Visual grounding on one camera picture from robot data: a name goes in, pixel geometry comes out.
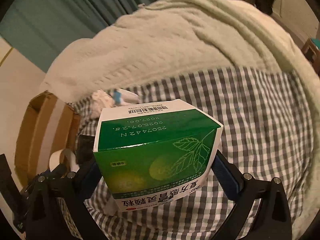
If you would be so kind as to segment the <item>white tape roll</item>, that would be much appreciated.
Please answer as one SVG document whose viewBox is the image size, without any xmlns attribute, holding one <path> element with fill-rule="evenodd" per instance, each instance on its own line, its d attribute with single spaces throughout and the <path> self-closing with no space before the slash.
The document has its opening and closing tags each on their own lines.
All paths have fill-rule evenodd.
<svg viewBox="0 0 320 240">
<path fill-rule="evenodd" d="M 77 172 L 79 165 L 76 163 L 76 155 L 69 149 L 54 152 L 49 159 L 49 170 L 52 172 L 58 165 L 65 164 L 67 170 Z"/>
</svg>

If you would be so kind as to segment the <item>green 999 medicine box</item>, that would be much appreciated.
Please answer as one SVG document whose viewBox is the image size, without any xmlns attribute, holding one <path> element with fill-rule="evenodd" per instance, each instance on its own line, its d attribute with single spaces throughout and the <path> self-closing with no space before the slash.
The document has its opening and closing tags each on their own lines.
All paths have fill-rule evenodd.
<svg viewBox="0 0 320 240">
<path fill-rule="evenodd" d="M 93 153 L 121 212 L 183 198 L 206 182 L 223 124 L 189 103 L 105 108 Z"/>
</svg>

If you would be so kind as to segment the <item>brown cardboard box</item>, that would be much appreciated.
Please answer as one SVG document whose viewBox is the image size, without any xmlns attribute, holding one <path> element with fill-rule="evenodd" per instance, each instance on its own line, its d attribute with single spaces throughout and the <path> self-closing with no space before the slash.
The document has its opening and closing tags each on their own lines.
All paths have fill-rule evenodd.
<svg viewBox="0 0 320 240">
<path fill-rule="evenodd" d="M 54 94 L 45 91 L 29 102 L 15 151 L 15 171 L 23 186 L 49 167 L 50 156 L 75 148 L 80 115 Z"/>
</svg>

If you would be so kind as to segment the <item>crumpled white tissue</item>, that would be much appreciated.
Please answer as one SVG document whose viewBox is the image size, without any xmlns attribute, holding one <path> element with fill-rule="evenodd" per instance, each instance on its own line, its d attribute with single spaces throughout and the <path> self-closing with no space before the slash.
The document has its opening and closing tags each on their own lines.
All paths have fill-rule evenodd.
<svg viewBox="0 0 320 240">
<path fill-rule="evenodd" d="M 99 118 L 103 109 L 114 107 L 114 99 L 103 90 L 97 90 L 91 98 L 92 119 Z"/>
</svg>

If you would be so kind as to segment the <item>teal curtain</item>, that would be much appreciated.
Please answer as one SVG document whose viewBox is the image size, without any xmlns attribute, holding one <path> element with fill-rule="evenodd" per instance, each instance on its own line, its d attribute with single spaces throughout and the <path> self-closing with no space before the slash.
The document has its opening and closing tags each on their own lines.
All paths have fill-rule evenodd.
<svg viewBox="0 0 320 240">
<path fill-rule="evenodd" d="M 14 0 L 1 37 L 44 72 L 72 42 L 93 38 L 140 4 L 154 0 Z"/>
</svg>

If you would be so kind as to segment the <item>white knitted blanket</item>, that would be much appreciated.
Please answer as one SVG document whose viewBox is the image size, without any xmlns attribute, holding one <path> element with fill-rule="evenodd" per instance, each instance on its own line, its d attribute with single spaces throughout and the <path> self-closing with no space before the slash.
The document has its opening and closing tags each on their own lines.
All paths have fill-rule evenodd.
<svg viewBox="0 0 320 240">
<path fill-rule="evenodd" d="M 93 135 L 89 96 L 96 90 L 128 89 L 154 81 L 221 68 L 295 73 L 313 120 L 315 148 L 301 215 L 293 236 L 319 210 L 319 77 L 272 18 L 239 0 L 158 0 L 94 38 L 71 43 L 54 60 L 41 90 L 80 107 L 81 131 Z"/>
</svg>

